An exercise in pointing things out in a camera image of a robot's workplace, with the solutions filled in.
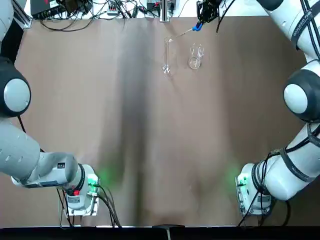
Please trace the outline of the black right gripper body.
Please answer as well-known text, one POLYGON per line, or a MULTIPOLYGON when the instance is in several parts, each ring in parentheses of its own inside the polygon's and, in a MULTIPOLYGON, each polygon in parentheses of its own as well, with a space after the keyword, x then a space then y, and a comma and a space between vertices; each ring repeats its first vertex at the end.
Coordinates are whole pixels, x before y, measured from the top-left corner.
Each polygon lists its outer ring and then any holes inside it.
POLYGON ((202 12, 203 13, 217 13, 221 0, 203 0, 202 12))

